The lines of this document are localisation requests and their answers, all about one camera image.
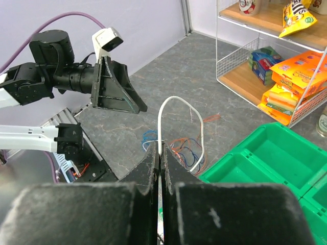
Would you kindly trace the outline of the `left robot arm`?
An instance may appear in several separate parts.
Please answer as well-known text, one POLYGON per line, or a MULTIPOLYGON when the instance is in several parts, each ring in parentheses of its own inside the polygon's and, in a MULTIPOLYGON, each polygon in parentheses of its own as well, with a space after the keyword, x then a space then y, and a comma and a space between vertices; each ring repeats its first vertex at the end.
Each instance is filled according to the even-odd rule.
MULTIPOLYGON (((67 32, 50 30, 32 36, 29 43, 34 62, 24 63, 1 75, 1 107, 24 106, 53 98, 53 89, 89 94, 97 109, 138 114, 147 105, 132 87, 127 66, 111 59, 110 51, 123 40, 114 28, 92 36, 96 63, 76 63, 67 32)), ((67 160, 89 162, 92 151, 85 146, 79 123, 49 127, 1 126, 2 150, 37 150, 63 154, 67 160)))

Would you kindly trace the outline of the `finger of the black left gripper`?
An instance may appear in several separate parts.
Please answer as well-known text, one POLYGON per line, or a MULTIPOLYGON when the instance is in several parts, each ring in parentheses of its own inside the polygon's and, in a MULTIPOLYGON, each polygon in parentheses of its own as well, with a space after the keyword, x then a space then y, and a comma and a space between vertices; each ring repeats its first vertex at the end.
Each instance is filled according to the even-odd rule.
POLYGON ((139 114, 147 112, 148 107, 138 107, 131 97, 124 91, 116 78, 109 79, 106 82, 105 95, 108 96, 107 110, 139 114))
POLYGON ((116 61, 112 61, 111 64, 113 68, 113 73, 117 78, 119 84, 124 89, 124 91, 127 92, 127 94, 131 97, 131 99, 136 103, 138 107, 147 107, 145 102, 142 100, 142 98, 138 95, 138 93, 131 85, 127 65, 116 61))

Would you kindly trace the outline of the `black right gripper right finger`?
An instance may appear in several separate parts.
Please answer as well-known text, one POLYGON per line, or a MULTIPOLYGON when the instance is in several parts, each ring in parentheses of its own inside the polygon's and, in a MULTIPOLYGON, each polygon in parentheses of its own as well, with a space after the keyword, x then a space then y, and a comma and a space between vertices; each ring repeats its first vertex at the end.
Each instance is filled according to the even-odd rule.
POLYGON ((204 183, 161 144, 165 244, 314 244, 293 192, 276 183, 204 183))

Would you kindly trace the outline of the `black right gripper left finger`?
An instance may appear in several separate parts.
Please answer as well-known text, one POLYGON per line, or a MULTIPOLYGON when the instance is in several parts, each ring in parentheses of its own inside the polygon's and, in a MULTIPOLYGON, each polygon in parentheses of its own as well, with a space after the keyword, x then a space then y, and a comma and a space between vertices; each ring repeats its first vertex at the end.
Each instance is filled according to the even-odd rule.
POLYGON ((1 244, 156 244, 157 144, 117 182, 23 189, 1 225, 1 244))

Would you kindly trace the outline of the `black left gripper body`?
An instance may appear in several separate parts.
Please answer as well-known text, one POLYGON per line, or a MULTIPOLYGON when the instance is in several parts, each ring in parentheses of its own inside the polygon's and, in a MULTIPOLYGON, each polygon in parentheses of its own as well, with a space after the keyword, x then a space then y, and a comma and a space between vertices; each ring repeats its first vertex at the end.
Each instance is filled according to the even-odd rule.
POLYGON ((109 56, 102 56, 98 63, 94 66, 94 82, 91 87, 91 103, 94 108, 108 109, 108 96, 106 96, 106 82, 112 78, 109 64, 111 58, 109 56))

